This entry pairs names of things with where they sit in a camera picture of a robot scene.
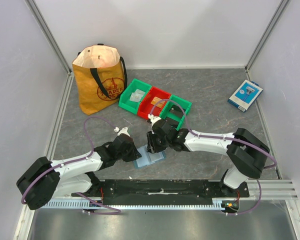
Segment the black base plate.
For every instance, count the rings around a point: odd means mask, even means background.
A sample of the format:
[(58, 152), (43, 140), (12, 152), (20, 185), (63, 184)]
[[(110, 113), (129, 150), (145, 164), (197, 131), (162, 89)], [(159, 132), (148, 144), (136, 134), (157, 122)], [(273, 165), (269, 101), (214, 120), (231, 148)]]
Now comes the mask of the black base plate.
[(211, 204), (214, 198), (250, 196), (246, 182), (238, 189), (221, 188), (205, 179), (106, 179), (81, 190), (86, 197), (103, 197), (106, 205)]

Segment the red plastic bin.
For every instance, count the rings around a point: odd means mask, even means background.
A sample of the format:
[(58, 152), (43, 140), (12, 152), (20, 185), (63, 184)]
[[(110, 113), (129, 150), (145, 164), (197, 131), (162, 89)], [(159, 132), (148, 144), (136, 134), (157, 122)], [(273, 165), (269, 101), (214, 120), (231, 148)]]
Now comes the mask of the red plastic bin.
[(163, 99), (169, 99), (172, 94), (169, 92), (166, 92), (160, 88), (157, 88), (155, 86), (152, 86), (151, 89), (148, 91), (146, 96), (141, 101), (137, 115), (145, 120), (148, 119), (148, 114), (152, 110), (153, 106), (163, 100)]

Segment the brown Trader Joe's paper bag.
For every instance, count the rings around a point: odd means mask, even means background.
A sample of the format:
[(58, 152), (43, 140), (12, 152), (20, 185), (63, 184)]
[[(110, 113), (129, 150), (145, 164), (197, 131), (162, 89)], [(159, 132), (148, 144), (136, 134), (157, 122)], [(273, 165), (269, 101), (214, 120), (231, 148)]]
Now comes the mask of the brown Trader Joe's paper bag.
[(124, 58), (102, 43), (84, 48), (72, 62), (79, 107), (92, 115), (116, 103), (127, 88)]

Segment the lower black card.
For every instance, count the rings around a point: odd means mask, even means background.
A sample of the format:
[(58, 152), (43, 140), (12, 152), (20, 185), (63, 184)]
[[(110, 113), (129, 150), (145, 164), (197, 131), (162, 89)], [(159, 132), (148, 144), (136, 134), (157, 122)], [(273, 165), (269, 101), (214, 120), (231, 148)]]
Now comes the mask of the lower black card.
[(166, 121), (170, 126), (174, 127), (176, 130), (179, 130), (179, 129), (180, 129), (180, 127), (179, 127), (180, 122), (179, 122), (179, 121), (177, 121), (177, 120), (175, 120), (175, 119), (173, 119), (173, 118), (170, 118), (170, 117), (166, 117), (166, 118), (165, 118), (165, 121)]

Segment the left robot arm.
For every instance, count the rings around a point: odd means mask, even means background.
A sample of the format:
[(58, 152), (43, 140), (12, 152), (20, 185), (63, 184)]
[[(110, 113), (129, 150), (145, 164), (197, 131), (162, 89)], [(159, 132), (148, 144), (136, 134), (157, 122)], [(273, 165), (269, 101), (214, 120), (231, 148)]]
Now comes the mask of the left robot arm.
[(21, 203), (30, 210), (37, 210), (52, 198), (63, 195), (96, 196), (100, 192), (100, 181), (95, 172), (112, 167), (119, 160), (133, 162), (141, 156), (133, 139), (121, 133), (113, 141), (77, 157), (63, 160), (40, 157), (16, 182), (22, 194)]

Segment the black card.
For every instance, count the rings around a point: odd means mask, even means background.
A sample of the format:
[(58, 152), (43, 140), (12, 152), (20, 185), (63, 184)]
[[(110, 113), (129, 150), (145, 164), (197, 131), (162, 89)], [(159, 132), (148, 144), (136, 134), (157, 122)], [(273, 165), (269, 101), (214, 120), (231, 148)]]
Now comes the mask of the black card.
[(166, 118), (165, 118), (165, 121), (166, 121), (170, 126), (174, 127), (176, 130), (179, 130), (179, 129), (180, 129), (180, 127), (179, 127), (180, 122), (179, 122), (179, 121), (177, 121), (177, 120), (175, 120), (175, 119), (173, 119), (173, 118), (170, 118), (170, 117), (166, 117)]
[(179, 107), (179, 106), (173, 104), (169, 110), (169, 113), (178, 117), (179, 119), (182, 119), (184, 116), (185, 110), (182, 107)]

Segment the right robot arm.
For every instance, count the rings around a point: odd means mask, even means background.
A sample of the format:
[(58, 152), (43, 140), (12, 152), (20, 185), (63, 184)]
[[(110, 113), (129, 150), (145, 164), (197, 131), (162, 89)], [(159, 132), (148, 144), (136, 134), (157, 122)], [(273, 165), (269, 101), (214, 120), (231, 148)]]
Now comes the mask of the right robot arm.
[(154, 154), (171, 148), (176, 152), (209, 152), (228, 156), (233, 163), (219, 182), (219, 191), (225, 197), (232, 196), (248, 179), (259, 179), (270, 149), (245, 128), (236, 132), (216, 134), (195, 130), (176, 129), (166, 120), (153, 117), (148, 122), (147, 151)]

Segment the upper black card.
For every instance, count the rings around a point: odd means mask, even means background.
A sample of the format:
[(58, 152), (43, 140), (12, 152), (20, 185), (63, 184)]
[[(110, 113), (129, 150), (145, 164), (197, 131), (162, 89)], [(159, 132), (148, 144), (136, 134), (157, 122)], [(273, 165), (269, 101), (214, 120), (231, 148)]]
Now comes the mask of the upper black card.
[(182, 107), (179, 107), (179, 106), (173, 104), (169, 110), (169, 113), (178, 117), (179, 119), (182, 119), (184, 116), (185, 110)]

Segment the silver credit card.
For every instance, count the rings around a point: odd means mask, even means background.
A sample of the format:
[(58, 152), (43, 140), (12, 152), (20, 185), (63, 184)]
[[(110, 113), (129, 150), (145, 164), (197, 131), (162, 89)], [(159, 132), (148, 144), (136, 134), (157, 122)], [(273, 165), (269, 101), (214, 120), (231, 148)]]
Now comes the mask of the silver credit card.
[(142, 94), (133, 92), (133, 93), (131, 94), (129, 100), (130, 100), (131, 102), (138, 103), (138, 102), (140, 102), (140, 100), (142, 99), (142, 97), (143, 97)]

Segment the blue leather card holder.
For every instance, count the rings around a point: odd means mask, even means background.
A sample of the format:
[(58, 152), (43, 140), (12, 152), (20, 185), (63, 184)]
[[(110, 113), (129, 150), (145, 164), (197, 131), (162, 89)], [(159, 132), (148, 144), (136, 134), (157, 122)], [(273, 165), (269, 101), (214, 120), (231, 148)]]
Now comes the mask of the blue leather card holder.
[(166, 154), (164, 151), (158, 153), (150, 153), (147, 151), (146, 145), (139, 147), (137, 151), (141, 154), (141, 157), (133, 161), (134, 167), (136, 169), (155, 164), (166, 158)]

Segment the right green plastic bin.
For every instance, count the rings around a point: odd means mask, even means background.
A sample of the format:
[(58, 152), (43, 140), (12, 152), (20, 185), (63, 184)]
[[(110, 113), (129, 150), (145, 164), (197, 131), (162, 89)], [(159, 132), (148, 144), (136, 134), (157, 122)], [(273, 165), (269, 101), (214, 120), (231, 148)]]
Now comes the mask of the right green plastic bin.
[(183, 116), (183, 118), (178, 118), (178, 117), (172, 115), (171, 113), (169, 113), (169, 110), (171, 109), (172, 105), (176, 105), (175, 103), (178, 103), (185, 110), (185, 114), (187, 115), (189, 113), (189, 111), (191, 110), (192, 103), (190, 101), (187, 101), (187, 100), (185, 100), (179, 96), (173, 95), (173, 94), (170, 96), (169, 99), (172, 101), (165, 102), (165, 106), (163, 107), (159, 116), (164, 120), (166, 117), (169, 117), (169, 118), (179, 121), (179, 129), (181, 129), (185, 123), (185, 116)]

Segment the gold card in bin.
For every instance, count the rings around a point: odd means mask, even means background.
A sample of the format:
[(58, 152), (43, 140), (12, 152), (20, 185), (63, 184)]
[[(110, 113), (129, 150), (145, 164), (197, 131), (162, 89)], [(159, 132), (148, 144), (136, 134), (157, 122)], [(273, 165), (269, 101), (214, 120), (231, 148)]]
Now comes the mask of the gold card in bin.
[(164, 100), (162, 100), (161, 98), (159, 98), (157, 96), (155, 96), (150, 102), (151, 105), (153, 105), (153, 106), (156, 105), (156, 107), (158, 107), (158, 108), (162, 108), (165, 103), (166, 102)]

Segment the green plastic bin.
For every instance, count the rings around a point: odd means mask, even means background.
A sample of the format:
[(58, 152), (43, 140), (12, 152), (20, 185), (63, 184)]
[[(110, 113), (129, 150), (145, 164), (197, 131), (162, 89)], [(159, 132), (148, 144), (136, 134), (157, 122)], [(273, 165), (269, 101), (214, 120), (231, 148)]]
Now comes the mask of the green plastic bin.
[(137, 114), (140, 103), (151, 89), (151, 85), (138, 79), (133, 79), (121, 94), (118, 106), (122, 109)]
[(173, 95), (173, 94), (170, 96), (169, 99), (172, 101), (165, 102), (165, 106), (163, 107), (159, 116), (164, 120), (166, 117), (169, 117), (169, 118), (179, 121), (179, 129), (181, 129), (185, 123), (185, 116), (183, 116), (183, 118), (178, 118), (178, 117), (172, 115), (171, 113), (169, 113), (169, 110), (171, 109), (172, 105), (176, 105), (175, 103), (178, 103), (185, 110), (185, 114), (187, 115), (189, 113), (189, 111), (191, 110), (192, 103), (190, 101), (187, 101), (187, 100), (185, 100), (179, 96)]

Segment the blue razor box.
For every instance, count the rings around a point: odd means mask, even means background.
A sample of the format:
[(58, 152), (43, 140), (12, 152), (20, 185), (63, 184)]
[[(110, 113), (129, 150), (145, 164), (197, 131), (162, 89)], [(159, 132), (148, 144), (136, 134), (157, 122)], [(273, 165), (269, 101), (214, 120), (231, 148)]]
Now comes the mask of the blue razor box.
[(227, 102), (240, 111), (246, 112), (262, 92), (263, 89), (257, 83), (246, 79)]

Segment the silver card in bin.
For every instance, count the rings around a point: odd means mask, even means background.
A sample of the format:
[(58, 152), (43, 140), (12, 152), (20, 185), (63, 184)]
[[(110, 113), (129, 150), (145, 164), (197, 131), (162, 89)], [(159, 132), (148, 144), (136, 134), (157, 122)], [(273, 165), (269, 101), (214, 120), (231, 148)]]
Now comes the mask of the silver card in bin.
[(135, 92), (133, 93), (133, 96), (137, 101), (140, 101), (141, 98), (145, 95), (145, 93), (146, 93), (145, 91), (136, 89)]

